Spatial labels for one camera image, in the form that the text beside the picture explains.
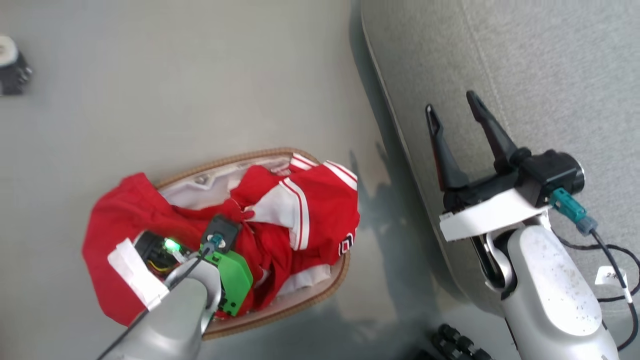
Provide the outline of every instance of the teal cable connector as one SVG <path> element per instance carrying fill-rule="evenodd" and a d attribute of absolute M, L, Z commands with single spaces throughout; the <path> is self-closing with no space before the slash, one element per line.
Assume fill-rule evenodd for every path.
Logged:
<path fill-rule="evenodd" d="M 549 197 L 549 204 L 571 220 L 580 234 L 587 236 L 598 227 L 593 218 L 587 216 L 587 210 L 563 188 L 555 189 Z"/>

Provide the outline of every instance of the white wheel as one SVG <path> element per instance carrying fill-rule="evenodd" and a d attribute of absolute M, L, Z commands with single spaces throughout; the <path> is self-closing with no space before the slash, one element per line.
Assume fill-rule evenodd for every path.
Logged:
<path fill-rule="evenodd" d="M 11 65 L 18 60 L 18 47 L 13 40 L 0 35 L 0 67 Z"/>

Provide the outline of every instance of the gray upholstered furniture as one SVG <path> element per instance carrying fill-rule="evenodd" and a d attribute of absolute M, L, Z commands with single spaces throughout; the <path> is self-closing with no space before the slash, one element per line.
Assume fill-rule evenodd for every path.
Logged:
<path fill-rule="evenodd" d="M 575 156 L 587 179 L 578 200 L 607 241 L 640 254 L 640 4 L 574 3 L 363 2 L 369 50 L 434 228 L 442 195 L 424 107 L 434 105 L 461 168 L 485 176 L 493 158 L 465 98 L 473 89 L 517 145 Z M 590 241 L 569 221 L 552 223 L 570 241 Z M 498 313 L 471 244 L 440 239 L 440 245 L 462 291 Z M 601 252 L 570 254 L 591 283 L 598 267 L 608 265 Z M 635 264 L 616 258 L 635 286 Z M 624 302 L 604 310 L 606 320 L 628 316 Z"/>

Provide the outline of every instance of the brown woven rim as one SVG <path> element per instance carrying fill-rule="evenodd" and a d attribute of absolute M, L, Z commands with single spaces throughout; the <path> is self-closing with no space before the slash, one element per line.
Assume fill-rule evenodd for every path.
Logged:
<path fill-rule="evenodd" d="M 190 170 L 181 172 L 175 176 L 171 176 L 167 179 L 163 179 L 159 182 L 157 182 L 155 184 L 157 189 L 162 189 L 165 186 L 171 185 L 172 183 L 176 182 L 176 181 L 180 181 L 182 179 L 184 179 L 185 177 L 189 177 L 192 175 L 195 175 L 199 172 L 203 172 L 203 171 L 207 171 L 207 170 L 211 170 L 213 168 L 217 168 L 217 167 L 222 167 L 225 165 L 230 165 L 233 163 L 237 163 L 239 161 L 246 161 L 246 160 L 251 160 L 251 159 L 256 159 L 256 158 L 262 158 L 265 156 L 292 156 L 293 153 L 297 152 L 298 154 L 315 161 L 316 163 L 319 163 L 320 161 L 318 161 L 315 157 L 313 157 L 313 155 L 309 154 L 306 151 L 302 151 L 299 149 L 295 149 L 292 147 L 280 147 L 277 149 L 269 149 L 269 150 L 261 150 L 261 151 L 253 151 L 253 152 L 247 152 L 245 154 L 240 154 L 240 155 L 236 155 L 236 156 L 231 156 L 229 158 L 224 158 L 224 159 L 220 159 L 220 160 L 216 160 L 216 161 L 212 161 L 210 163 L 206 163 L 203 165 L 200 165 L 199 167 L 195 167 L 192 168 Z M 323 292 L 321 292 L 320 294 L 311 297 L 301 303 L 299 303 L 298 305 L 292 306 L 288 309 L 284 309 L 282 311 L 279 311 L 275 314 L 269 315 L 265 318 L 261 318 L 261 319 L 257 319 L 255 321 L 252 322 L 248 322 L 248 323 L 244 323 L 242 325 L 238 325 L 238 326 L 234 326 L 234 327 L 229 327 L 223 330 L 205 330 L 204 334 L 202 335 L 202 339 L 203 340 L 212 340 L 212 339 L 217 339 L 217 338 L 222 338 L 224 336 L 228 336 L 228 335 L 232 335 L 232 334 L 237 334 L 238 332 L 243 332 L 243 331 L 247 331 L 250 329 L 255 329 L 257 327 L 260 326 L 264 326 L 267 325 L 269 323 L 272 322 L 276 322 L 278 320 L 284 319 L 288 316 L 291 316 L 293 314 L 299 313 L 302 310 L 308 309 L 310 307 L 312 307 L 313 305 L 319 304 L 320 302 L 328 299 L 329 297 L 331 297 L 340 287 L 340 285 L 342 285 L 342 282 L 344 281 L 344 279 L 347 277 L 347 272 L 349 270 L 349 260 L 351 259 L 351 254 L 350 253 L 345 253 L 344 255 L 344 260 L 342 262 L 342 267 L 340 268 L 340 273 L 338 274 L 338 277 L 336 278 L 336 280 L 331 284 L 331 286 L 329 286 L 326 290 L 324 290 Z"/>

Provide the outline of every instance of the black cable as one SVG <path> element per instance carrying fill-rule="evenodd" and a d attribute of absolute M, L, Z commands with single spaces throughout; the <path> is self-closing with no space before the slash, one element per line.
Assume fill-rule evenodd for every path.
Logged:
<path fill-rule="evenodd" d="M 191 265 L 187 269 L 187 271 L 184 272 L 184 274 L 182 274 L 173 282 L 173 284 L 169 287 L 169 291 L 172 291 L 173 289 L 175 289 L 175 287 L 178 286 L 178 284 L 180 284 L 182 280 L 184 280 L 193 271 L 193 269 L 196 268 L 196 266 L 198 266 L 198 264 L 204 259 L 204 257 L 207 255 L 208 252 L 209 252 L 209 249 L 204 249 L 202 254 L 198 256 L 198 259 L 196 260 L 196 262 L 193 263 L 193 265 Z M 133 323 L 131 323 L 131 325 L 124 332 L 122 332 L 120 336 L 118 336 L 117 339 L 114 340 L 111 343 L 111 345 L 109 345 L 109 347 L 105 351 L 103 351 L 96 360 L 104 359 L 104 357 L 107 356 L 107 354 L 110 353 L 116 346 L 118 346 L 118 344 L 122 342 L 125 336 L 127 336 L 131 332 L 131 330 L 133 330 L 133 328 L 135 328 L 142 321 L 142 319 L 144 319 L 145 316 L 147 316 L 147 314 L 149 314 L 149 309 L 145 309 L 142 313 L 140 313 L 140 315 L 138 315 L 138 317 L 133 321 Z"/>
<path fill-rule="evenodd" d="M 602 248 L 600 248 L 599 245 L 574 245 L 568 241 L 566 241 L 564 238 L 558 236 L 558 234 L 556 234 L 558 240 L 560 240 L 560 242 L 566 246 L 569 247 L 571 249 L 575 249 L 575 250 L 601 250 Z M 625 254 L 629 255 L 629 257 L 631 257 L 634 262 L 636 263 L 637 267 L 638 267 L 638 276 L 640 277 L 640 259 L 638 259 L 638 257 L 631 251 L 629 251 L 628 249 L 625 249 L 623 247 L 617 246 L 617 245 L 613 245 L 613 244 L 607 244 L 607 248 L 611 249 L 611 250 L 617 250 L 620 252 L 624 252 Z M 636 287 L 631 290 L 631 295 L 635 295 L 638 293 L 638 291 L 640 291 L 640 281 L 636 284 Z M 617 296 L 617 297 L 605 297 L 605 298 L 599 298 L 598 302 L 614 302 L 614 301 L 621 301 L 621 300 L 625 300 L 624 296 Z"/>
<path fill-rule="evenodd" d="M 629 290 L 627 288 L 627 283 L 625 282 L 625 278 L 622 277 L 620 268 L 618 267 L 616 260 L 613 258 L 611 251 L 609 251 L 609 248 L 607 248 L 607 245 L 604 243 L 604 241 L 602 240 L 602 238 L 600 237 L 597 231 L 591 230 L 591 235 L 598 242 L 598 245 L 600 246 L 602 251 L 604 251 L 604 254 L 607 256 L 607 259 L 609 259 L 611 266 L 613 266 L 613 270 L 616 272 L 616 275 L 618 276 L 620 286 L 622 286 L 625 292 L 628 292 Z M 638 335 L 638 314 L 636 313 L 636 306 L 634 305 L 633 301 L 630 299 L 630 295 L 627 301 L 629 304 L 629 310 L 631 311 L 631 318 L 633 320 L 634 327 L 631 330 L 631 336 L 629 336 L 629 339 L 627 339 L 625 342 L 623 342 L 618 346 L 618 351 L 622 351 L 624 348 L 629 346 L 629 344 L 631 344 L 636 339 L 636 336 Z"/>

